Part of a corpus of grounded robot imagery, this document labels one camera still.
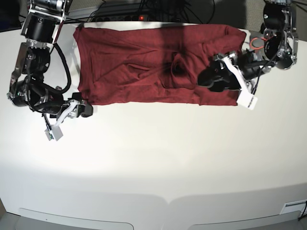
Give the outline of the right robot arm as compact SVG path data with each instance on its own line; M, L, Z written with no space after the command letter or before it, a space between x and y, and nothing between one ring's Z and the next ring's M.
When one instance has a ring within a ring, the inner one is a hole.
M15 69L12 72L8 99L17 107L28 106L33 112L51 118L90 117L94 109L75 92L65 100L63 95L71 87L71 74L66 58L57 43L60 31L68 15L70 0L32 0L29 14L22 26L21 43ZM52 50L59 54L67 77L67 85L51 87L44 83Z

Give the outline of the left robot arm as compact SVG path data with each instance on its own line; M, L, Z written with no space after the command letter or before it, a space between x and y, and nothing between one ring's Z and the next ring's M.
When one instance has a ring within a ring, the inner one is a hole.
M243 53L216 54L198 76L197 84L212 92L255 94L260 76L271 68L289 69L297 62L296 7L290 0L267 0L261 26L263 46Z

